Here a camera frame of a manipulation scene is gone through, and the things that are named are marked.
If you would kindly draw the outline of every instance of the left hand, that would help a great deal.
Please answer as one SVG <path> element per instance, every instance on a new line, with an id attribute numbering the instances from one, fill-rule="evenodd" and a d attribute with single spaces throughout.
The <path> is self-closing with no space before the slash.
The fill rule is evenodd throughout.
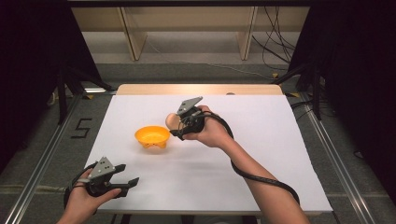
<path id="1" fill-rule="evenodd" d="M 88 178 L 91 171 L 92 169 L 87 170 L 80 178 Z M 69 201 L 64 209 L 64 214 L 58 221 L 58 224 L 77 224 L 86 222 L 100 205 L 115 198 L 121 192 L 121 189 L 113 189 L 104 195 L 95 198 L 88 194 L 84 187 L 84 183 L 77 182 L 75 187 L 72 189 Z"/>

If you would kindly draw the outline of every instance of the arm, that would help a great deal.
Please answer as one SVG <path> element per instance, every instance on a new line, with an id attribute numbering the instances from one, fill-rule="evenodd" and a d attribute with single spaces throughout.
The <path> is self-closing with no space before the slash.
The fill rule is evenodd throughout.
<path id="1" fill-rule="evenodd" d="M 199 106 L 210 111 L 207 106 Z M 266 178 L 276 179 L 270 172 L 250 157 L 246 151 L 227 134 L 215 119 L 205 118 L 205 127 L 200 133 L 183 135 L 187 140 L 198 140 L 208 147 L 222 149 L 240 170 Z M 262 214 L 271 223 L 309 223 L 303 210 L 291 194 L 279 187 L 245 179 Z"/>
<path id="2" fill-rule="evenodd" d="M 92 169 L 87 170 L 81 178 L 87 178 Z M 100 197 L 92 197 L 84 188 L 83 183 L 77 183 L 70 193 L 69 202 L 58 224 L 79 224 L 86 222 L 103 203 L 115 198 L 121 189 L 113 189 Z"/>

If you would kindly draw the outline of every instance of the black cable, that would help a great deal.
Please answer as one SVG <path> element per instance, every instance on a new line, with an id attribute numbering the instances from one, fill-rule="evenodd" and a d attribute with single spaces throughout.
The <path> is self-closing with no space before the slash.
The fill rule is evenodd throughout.
<path id="1" fill-rule="evenodd" d="M 267 47 L 265 47 L 262 43 L 260 43 L 260 42 L 256 39 L 256 37 L 254 37 L 254 35 L 253 35 L 252 37 L 253 37 L 253 39 L 254 39 L 260 46 L 262 46 L 263 49 L 265 49 L 265 50 L 267 50 L 267 51 L 270 51 L 272 54 L 274 54 L 278 59 L 282 60 L 283 62 L 285 62 L 285 63 L 290 63 L 290 62 L 288 62 L 288 60 L 282 58 L 279 54 L 277 54 L 277 53 L 275 53 L 274 51 L 272 51 L 272 50 L 268 49 Z"/>
<path id="2" fill-rule="evenodd" d="M 337 214 L 334 212 L 334 209 L 332 210 L 332 215 L 334 216 L 335 221 L 337 222 L 337 224 L 341 224 L 341 221 L 340 221 L 340 219 L 338 218 Z"/>
<path id="3" fill-rule="evenodd" d="M 268 33 L 266 32 L 266 34 L 268 35 L 268 39 L 267 39 L 266 44 L 268 43 L 268 40 L 271 39 L 271 40 L 273 40 L 275 43 L 277 43 L 279 46 L 282 46 L 282 49 L 283 49 L 283 51 L 284 51 L 284 53 L 285 53 L 285 55 L 286 55 L 286 58 L 288 59 L 288 61 L 289 61 L 289 63 L 290 63 L 291 55 L 290 55 L 290 53 L 288 52 L 288 49 L 292 49 L 291 47 L 293 47 L 292 50 L 294 50 L 295 47 L 294 47 L 290 42 L 288 42 L 288 41 L 282 36 L 282 34 L 281 34 L 281 32 L 280 32 L 280 24 L 279 24 L 279 17 L 278 17 L 278 16 L 279 16 L 279 7 L 276 7 L 276 19 L 275 19 L 275 21 L 273 21 L 273 20 L 271 19 L 271 17 L 270 17 L 270 15 L 269 15 L 269 13 L 268 13 L 266 7 L 264 7 L 264 10 L 265 10 L 265 13 L 267 14 L 268 20 L 271 22 L 272 28 L 273 28 L 272 31 L 271 31 L 271 34 L 268 35 Z M 277 37 L 278 37 L 280 43 L 276 42 L 276 41 L 272 38 L 272 33 L 273 33 L 273 32 L 276 33 L 276 35 L 277 35 Z"/>
<path id="4" fill-rule="evenodd" d="M 297 108 L 297 107 L 300 106 L 300 105 L 308 105 L 308 104 L 310 104 L 310 103 L 312 103 L 312 100 L 302 101 L 302 102 L 299 102 L 299 103 L 295 103 L 295 104 L 290 105 L 290 107 L 291 107 L 291 109 L 293 110 L 293 109 Z"/>
<path id="5" fill-rule="evenodd" d="M 308 114 L 308 112 L 311 112 L 312 110 L 313 110 L 313 109 L 309 109 L 309 110 L 305 111 L 300 117 L 298 117 L 298 118 L 296 119 L 296 121 L 299 120 L 300 118 L 302 118 L 304 115 Z"/>
<path id="6" fill-rule="evenodd" d="M 272 20 L 271 20 L 271 18 L 269 17 L 268 12 L 267 12 L 267 16 L 268 16 L 268 19 L 270 20 L 270 22 L 271 22 L 271 24 L 272 24 Z M 271 37 L 272 33 L 274 32 L 275 26 L 272 26 L 272 28 L 273 28 L 273 29 L 271 30 L 271 34 L 269 34 L 269 37 Z M 288 70 L 288 69 L 283 69 L 283 68 L 275 68 L 275 67 L 272 67 L 272 66 L 268 65 L 268 64 L 265 62 L 265 60 L 264 60 L 264 52 L 265 52 L 265 50 L 267 49 L 266 46 L 267 46 L 269 40 L 270 40 L 270 38 L 268 38 L 267 41 L 265 41 L 265 44 L 264 44 L 264 45 L 260 44 L 260 45 L 262 46 L 262 61 L 263 61 L 264 64 L 265 64 L 267 67 L 269 67 L 269 68 L 276 69 L 276 70 L 284 70 L 284 71 Z"/>
<path id="7" fill-rule="evenodd" d="M 216 114 L 214 114 L 214 113 L 212 113 L 210 111 L 203 111 L 203 115 L 194 116 L 194 118 L 195 119 L 197 119 L 197 118 L 212 118 L 212 119 L 217 120 L 226 129 L 228 135 L 230 135 L 231 138 L 233 138 L 233 132 L 231 131 L 230 126 L 220 116 L 218 116 L 218 115 L 216 115 Z M 238 167 L 236 167 L 236 165 L 233 163 L 233 161 L 231 161 L 231 165 L 233 167 L 233 170 L 237 174 L 241 175 L 242 177 L 244 177 L 246 179 L 259 181 L 259 182 L 262 182 L 264 184 L 269 184 L 269 185 L 276 186 L 276 187 L 279 187 L 279 188 L 287 190 L 293 196 L 293 198 L 296 200 L 296 202 L 298 204 L 300 204 L 300 199 L 298 197 L 297 192 L 292 187 L 290 187 L 289 185 L 287 185 L 285 183 L 282 183 L 282 182 L 280 182 L 278 180 L 274 180 L 274 179 L 265 178 L 265 177 L 262 177 L 262 176 L 248 174 L 248 173 L 240 170 Z"/>

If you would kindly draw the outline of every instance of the white paper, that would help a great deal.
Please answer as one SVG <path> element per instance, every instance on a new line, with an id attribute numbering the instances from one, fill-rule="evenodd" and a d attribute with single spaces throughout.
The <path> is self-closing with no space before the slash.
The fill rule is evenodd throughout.
<path id="1" fill-rule="evenodd" d="M 152 213 L 258 212 L 244 179 L 217 148 L 171 135 L 166 149 L 153 153 L 134 138 L 145 126 L 164 124 L 181 102 L 198 95 L 113 96 L 87 164 L 103 156 L 126 164 L 111 183 L 140 177 L 127 197 L 112 200 L 102 211 Z M 279 181 L 293 187 L 305 212 L 332 208 L 306 152 L 290 105 L 283 95 L 204 95 L 208 105 L 230 125 L 234 138 Z"/>

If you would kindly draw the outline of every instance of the forearm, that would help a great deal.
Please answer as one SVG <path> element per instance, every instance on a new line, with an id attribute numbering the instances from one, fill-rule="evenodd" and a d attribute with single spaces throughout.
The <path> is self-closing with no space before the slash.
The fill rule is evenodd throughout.
<path id="1" fill-rule="evenodd" d="M 223 141 L 220 148 L 240 170 L 251 175 L 276 179 L 232 138 Z M 257 205 L 271 223 L 309 223 L 301 207 L 288 191 L 262 182 L 245 180 Z"/>

